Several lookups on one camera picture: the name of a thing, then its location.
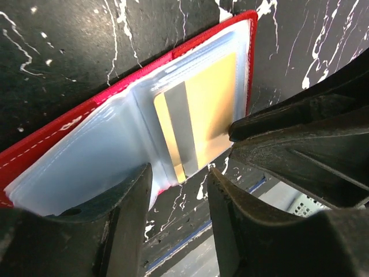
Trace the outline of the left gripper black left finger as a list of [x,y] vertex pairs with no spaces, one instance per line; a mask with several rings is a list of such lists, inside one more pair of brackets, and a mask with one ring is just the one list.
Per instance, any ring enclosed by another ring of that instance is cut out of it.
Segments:
[[152,167],[58,216],[1,210],[2,276],[137,276]]

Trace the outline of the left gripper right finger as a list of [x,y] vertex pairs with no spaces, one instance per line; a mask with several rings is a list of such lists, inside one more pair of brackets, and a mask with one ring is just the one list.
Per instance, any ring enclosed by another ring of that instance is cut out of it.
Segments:
[[366,209],[299,217],[241,190],[216,168],[207,187],[221,276],[368,275]]

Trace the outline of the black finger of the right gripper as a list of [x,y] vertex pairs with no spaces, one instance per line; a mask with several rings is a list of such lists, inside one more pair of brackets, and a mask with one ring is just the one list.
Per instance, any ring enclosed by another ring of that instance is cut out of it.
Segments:
[[301,93],[234,122],[230,158],[330,208],[368,202],[368,52]]

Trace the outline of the red leather card holder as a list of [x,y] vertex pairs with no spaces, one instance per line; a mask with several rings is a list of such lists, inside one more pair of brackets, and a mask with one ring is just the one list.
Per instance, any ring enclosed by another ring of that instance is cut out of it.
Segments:
[[254,10],[231,17],[3,151],[1,207],[60,215],[146,163],[153,172],[151,203],[162,191],[186,182],[198,172],[177,183],[153,100],[235,53],[231,124],[243,118],[250,102],[257,24]]

